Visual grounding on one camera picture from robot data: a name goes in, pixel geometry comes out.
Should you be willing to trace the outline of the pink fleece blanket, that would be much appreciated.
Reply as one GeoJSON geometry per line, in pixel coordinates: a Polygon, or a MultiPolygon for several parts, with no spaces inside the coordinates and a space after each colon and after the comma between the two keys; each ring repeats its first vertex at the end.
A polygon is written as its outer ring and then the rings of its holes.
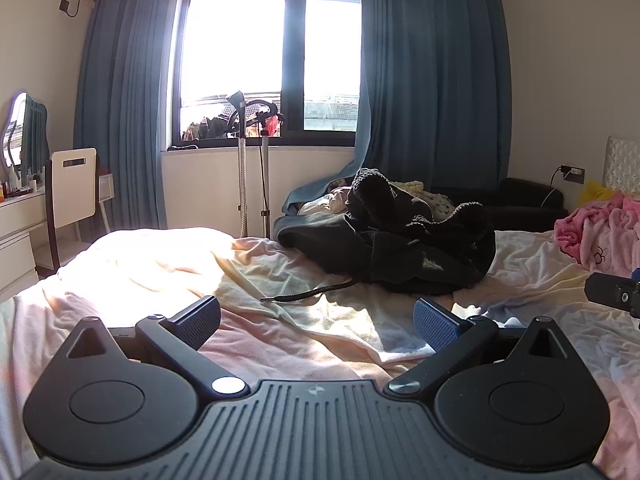
{"type": "Polygon", "coordinates": [[[616,192],[554,225],[554,241],[584,269],[629,278],[639,267],[639,201],[616,192]]]}

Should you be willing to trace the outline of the yellow pillow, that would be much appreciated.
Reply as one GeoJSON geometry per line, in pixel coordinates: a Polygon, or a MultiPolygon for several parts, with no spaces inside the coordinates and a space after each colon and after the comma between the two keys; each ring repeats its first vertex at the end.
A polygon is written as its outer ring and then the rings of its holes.
{"type": "Polygon", "coordinates": [[[607,202],[612,200],[616,191],[600,185],[596,181],[587,181],[578,197],[577,206],[582,207],[592,202],[607,202]]]}

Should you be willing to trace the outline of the pastel bed sheet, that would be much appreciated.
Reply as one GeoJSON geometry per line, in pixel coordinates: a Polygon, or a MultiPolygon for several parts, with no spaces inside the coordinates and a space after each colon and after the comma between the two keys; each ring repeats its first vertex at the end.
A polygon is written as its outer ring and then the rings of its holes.
{"type": "MultiPolygon", "coordinates": [[[[611,426],[596,458],[613,479],[639,474],[639,330],[626,313],[589,302],[587,272],[548,234],[500,232],[487,275],[440,298],[467,318],[559,324],[608,399],[611,426]]],[[[372,379],[385,384],[431,354],[413,329],[414,300],[323,272],[296,250],[213,229],[119,231],[1,307],[1,474],[37,459],[24,403],[76,323],[110,327],[171,316],[215,296],[221,324],[203,347],[254,384],[262,379],[372,379]]]]}

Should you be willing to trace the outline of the quilted white headboard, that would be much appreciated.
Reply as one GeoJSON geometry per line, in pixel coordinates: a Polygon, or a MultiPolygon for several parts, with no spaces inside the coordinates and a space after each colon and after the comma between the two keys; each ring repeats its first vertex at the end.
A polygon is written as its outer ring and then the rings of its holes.
{"type": "Polygon", "coordinates": [[[610,136],[606,142],[602,184],[625,194],[640,191],[640,144],[610,136]]]}

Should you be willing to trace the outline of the black sofa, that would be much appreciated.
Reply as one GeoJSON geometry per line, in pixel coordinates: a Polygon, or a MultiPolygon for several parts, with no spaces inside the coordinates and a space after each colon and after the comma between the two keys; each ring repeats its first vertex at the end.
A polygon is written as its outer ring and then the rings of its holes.
{"type": "Polygon", "coordinates": [[[456,206],[482,204],[496,231],[552,231],[556,220],[568,216],[560,190],[529,180],[506,178],[492,190],[441,186],[431,192],[447,196],[456,206]]]}

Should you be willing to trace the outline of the beige quilted jacket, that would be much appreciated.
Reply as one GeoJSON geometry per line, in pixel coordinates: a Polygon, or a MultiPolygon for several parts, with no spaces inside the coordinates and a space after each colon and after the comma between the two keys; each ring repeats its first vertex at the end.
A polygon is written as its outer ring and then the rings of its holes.
{"type": "MultiPolygon", "coordinates": [[[[432,218],[435,221],[445,220],[454,211],[454,204],[451,203],[451,200],[446,195],[427,192],[424,184],[420,181],[393,182],[393,185],[427,203],[427,205],[430,206],[432,218]]],[[[346,211],[349,190],[349,185],[338,186],[320,198],[304,203],[303,206],[299,208],[298,213],[302,216],[314,214],[315,212],[342,214],[346,211]]]]}

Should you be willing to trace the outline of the white wooden chair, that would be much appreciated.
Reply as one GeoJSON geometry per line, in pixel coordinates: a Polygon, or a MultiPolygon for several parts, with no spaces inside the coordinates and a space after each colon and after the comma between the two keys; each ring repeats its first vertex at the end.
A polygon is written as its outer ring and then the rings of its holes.
{"type": "Polygon", "coordinates": [[[44,170],[49,248],[38,249],[35,258],[38,268],[56,273],[90,246],[80,239],[78,223],[101,214],[98,152],[95,148],[54,152],[44,170]]]}

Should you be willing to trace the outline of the white dresser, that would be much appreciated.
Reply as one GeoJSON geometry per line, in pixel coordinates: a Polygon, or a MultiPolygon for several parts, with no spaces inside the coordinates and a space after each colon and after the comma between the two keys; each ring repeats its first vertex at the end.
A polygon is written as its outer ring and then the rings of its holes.
{"type": "Polygon", "coordinates": [[[5,302],[38,282],[30,232],[46,224],[43,190],[7,198],[0,207],[0,294],[5,302]]]}

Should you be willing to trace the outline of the left blue curtain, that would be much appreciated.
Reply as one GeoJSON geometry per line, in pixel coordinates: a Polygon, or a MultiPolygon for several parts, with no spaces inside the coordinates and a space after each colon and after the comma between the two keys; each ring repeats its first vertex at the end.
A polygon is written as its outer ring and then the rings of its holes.
{"type": "Polygon", "coordinates": [[[175,0],[96,0],[89,18],[74,145],[95,148],[113,176],[115,230],[166,224],[160,153],[175,7],[175,0]]]}

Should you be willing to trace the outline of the blue curtain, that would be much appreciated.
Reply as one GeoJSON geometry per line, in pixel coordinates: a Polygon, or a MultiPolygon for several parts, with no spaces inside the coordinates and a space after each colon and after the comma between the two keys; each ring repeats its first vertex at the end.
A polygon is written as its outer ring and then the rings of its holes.
{"type": "Polygon", "coordinates": [[[115,230],[166,224],[160,153],[175,7],[175,0],[96,0],[89,18],[74,145],[95,148],[113,176],[115,230]]]}
{"type": "Polygon", "coordinates": [[[355,151],[337,177],[375,168],[426,188],[493,190],[511,144],[502,0],[361,0],[355,151]]]}

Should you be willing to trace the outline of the vanity mirror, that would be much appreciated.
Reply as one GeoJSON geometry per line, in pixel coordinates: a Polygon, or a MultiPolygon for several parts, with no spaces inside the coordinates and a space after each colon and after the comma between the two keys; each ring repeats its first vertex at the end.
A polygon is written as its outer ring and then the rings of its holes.
{"type": "Polygon", "coordinates": [[[41,178],[50,157],[47,138],[48,111],[27,92],[19,91],[10,101],[1,127],[1,179],[27,188],[41,178]]]}

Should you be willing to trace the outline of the right blue curtain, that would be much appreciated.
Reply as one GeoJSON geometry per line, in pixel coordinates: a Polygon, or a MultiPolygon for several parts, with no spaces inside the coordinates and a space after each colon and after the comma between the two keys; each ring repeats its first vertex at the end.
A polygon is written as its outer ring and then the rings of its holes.
{"type": "Polygon", "coordinates": [[[426,188],[493,190],[511,144],[502,0],[361,0],[355,151],[337,177],[375,168],[426,188]]]}

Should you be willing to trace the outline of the dark framed window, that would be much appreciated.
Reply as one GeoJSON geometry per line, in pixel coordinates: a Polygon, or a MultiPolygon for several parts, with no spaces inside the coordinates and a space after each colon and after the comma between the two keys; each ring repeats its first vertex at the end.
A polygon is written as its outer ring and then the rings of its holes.
{"type": "Polygon", "coordinates": [[[242,91],[284,117],[279,145],[352,146],[361,0],[178,0],[170,142],[218,148],[242,91]]]}

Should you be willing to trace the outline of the wall power outlet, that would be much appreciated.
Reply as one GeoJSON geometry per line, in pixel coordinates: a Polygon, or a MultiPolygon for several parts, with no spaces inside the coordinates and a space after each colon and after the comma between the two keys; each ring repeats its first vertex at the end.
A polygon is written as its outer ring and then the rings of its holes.
{"type": "Polygon", "coordinates": [[[576,166],[561,165],[560,174],[567,182],[583,184],[585,182],[586,170],[576,166]]]}

